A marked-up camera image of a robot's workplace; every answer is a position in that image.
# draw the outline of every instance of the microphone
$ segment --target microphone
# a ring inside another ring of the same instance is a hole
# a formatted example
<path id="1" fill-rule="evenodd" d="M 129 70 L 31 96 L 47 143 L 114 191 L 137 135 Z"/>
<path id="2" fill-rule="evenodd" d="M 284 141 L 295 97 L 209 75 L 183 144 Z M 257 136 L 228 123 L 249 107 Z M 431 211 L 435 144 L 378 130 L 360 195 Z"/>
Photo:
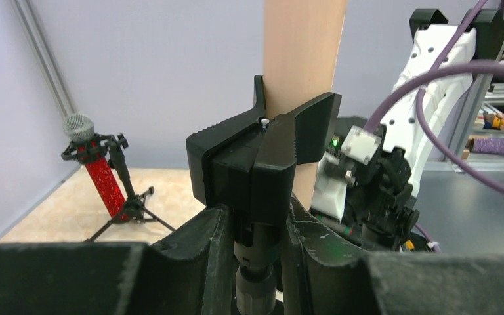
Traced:
<path id="1" fill-rule="evenodd" d="M 126 199 L 105 160 L 108 148 L 101 145 L 102 136 L 95 133 L 93 121 L 83 114 L 69 115 L 62 128 L 77 152 L 78 158 L 75 159 L 88 171 L 105 208 L 114 218 L 122 211 Z M 128 217 L 122 215 L 120 219 L 127 220 Z"/>

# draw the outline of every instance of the black mount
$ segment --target black mount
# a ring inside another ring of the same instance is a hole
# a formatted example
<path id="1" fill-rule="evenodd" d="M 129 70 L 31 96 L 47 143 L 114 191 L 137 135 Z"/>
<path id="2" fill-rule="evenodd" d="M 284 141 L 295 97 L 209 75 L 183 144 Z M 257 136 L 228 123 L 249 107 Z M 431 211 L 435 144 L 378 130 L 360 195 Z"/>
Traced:
<path id="1" fill-rule="evenodd" d="M 234 216 L 234 254 L 240 265 L 234 314 L 279 314 L 283 308 L 275 298 L 274 263 L 295 167 L 321 159 L 341 96 L 324 93 L 270 120 L 259 75 L 254 88 L 252 109 L 190 135 L 186 148 L 196 199 Z"/>
<path id="2" fill-rule="evenodd" d="M 88 141 L 71 141 L 66 150 L 61 154 L 61 158 L 64 161 L 74 160 L 85 165 L 95 162 L 100 158 L 104 158 L 106 154 L 109 153 L 110 159 L 108 165 L 111 169 L 117 171 L 119 179 L 127 193 L 127 198 L 123 204 L 122 210 L 108 220 L 102 228 L 85 240 L 85 242 L 95 241 L 113 224 L 159 222 L 170 231 L 175 230 L 171 225 L 167 224 L 163 219 L 146 208 L 146 198 L 154 193 L 154 187 L 149 187 L 141 194 L 136 194 L 134 191 L 134 187 L 130 180 L 130 172 L 125 161 L 125 154 L 123 152 L 123 149 L 128 147 L 128 141 L 122 133 L 118 134 L 116 137 L 114 135 L 100 135 L 96 133 Z"/>

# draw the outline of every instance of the clamp jaw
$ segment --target clamp jaw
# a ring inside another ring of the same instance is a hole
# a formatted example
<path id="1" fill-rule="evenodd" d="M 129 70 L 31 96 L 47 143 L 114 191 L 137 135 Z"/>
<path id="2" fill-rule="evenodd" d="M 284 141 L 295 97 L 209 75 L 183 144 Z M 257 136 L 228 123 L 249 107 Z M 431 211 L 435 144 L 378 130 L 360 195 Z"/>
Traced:
<path id="1" fill-rule="evenodd" d="M 252 109 L 186 139 L 192 191 L 206 207 L 224 205 L 251 222 L 281 226 L 296 165 L 322 158 L 341 95 L 321 94 L 269 120 L 259 75 L 254 90 Z"/>

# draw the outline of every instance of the wooden board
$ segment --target wooden board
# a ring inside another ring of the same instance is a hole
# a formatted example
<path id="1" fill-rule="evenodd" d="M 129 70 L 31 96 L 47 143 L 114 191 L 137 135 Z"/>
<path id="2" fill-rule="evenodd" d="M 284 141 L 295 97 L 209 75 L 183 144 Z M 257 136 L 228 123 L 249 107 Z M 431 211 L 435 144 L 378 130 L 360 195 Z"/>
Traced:
<path id="1" fill-rule="evenodd" d="M 269 118 L 331 90 L 347 0 L 266 0 L 264 89 Z M 310 209 L 317 163 L 299 165 L 293 191 Z"/>

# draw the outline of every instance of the beige tile floor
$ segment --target beige tile floor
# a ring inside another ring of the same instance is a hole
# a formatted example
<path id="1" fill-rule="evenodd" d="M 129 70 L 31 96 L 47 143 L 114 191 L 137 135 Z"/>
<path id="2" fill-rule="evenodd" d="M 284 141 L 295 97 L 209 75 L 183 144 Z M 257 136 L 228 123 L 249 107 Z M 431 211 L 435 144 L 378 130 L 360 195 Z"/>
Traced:
<path id="1" fill-rule="evenodd" d="M 155 187 L 155 194 L 148 198 L 146 205 L 175 228 L 203 209 L 192 195 L 188 171 L 131 169 L 131 180 L 138 193 Z M 88 173 L 82 168 L 0 242 L 80 242 L 92 236 L 109 218 Z M 109 227 L 97 240 L 154 243 L 168 234 L 169 230 L 158 222 L 122 224 Z"/>

